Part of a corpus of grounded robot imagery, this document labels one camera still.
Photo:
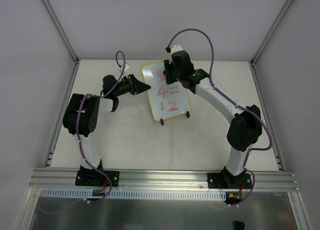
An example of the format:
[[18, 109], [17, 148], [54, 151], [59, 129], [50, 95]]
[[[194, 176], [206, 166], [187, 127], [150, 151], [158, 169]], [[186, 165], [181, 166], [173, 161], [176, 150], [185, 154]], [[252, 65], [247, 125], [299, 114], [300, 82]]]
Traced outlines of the yellow framed whiteboard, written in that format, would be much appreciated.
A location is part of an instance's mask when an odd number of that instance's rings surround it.
[[147, 91], [150, 109], [154, 121], [168, 120], [185, 115], [192, 110], [187, 89], [180, 82], [166, 84], [163, 74], [164, 61], [156, 61], [141, 67], [143, 81], [151, 86]]

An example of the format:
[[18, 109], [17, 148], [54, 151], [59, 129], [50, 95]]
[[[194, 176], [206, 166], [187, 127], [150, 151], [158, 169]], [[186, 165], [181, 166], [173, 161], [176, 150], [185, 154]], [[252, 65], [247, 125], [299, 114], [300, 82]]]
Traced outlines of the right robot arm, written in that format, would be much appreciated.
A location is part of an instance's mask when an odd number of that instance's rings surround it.
[[262, 135], [260, 109], [256, 105], [241, 109], [236, 103], [230, 102], [230, 97], [211, 83], [206, 71], [195, 69], [185, 50], [167, 48], [166, 51], [170, 53], [170, 59], [164, 61], [166, 83], [180, 82], [184, 88], [209, 102], [228, 121], [226, 138], [231, 147], [230, 154], [226, 166], [214, 181], [235, 188], [246, 174], [245, 163], [250, 147]]

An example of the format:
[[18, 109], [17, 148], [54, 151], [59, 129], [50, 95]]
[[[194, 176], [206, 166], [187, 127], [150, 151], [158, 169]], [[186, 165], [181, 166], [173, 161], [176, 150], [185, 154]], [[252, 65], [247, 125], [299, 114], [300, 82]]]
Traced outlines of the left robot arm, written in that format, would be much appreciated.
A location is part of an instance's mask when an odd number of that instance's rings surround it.
[[119, 105], [119, 97], [125, 94], [138, 95], [151, 89], [134, 74], [120, 79], [106, 75], [102, 79], [102, 96], [74, 93], [63, 116], [63, 127], [74, 137], [82, 157], [80, 170], [89, 170], [87, 179], [93, 185], [104, 181], [102, 159], [91, 141], [90, 134], [97, 127], [100, 112], [113, 113]]

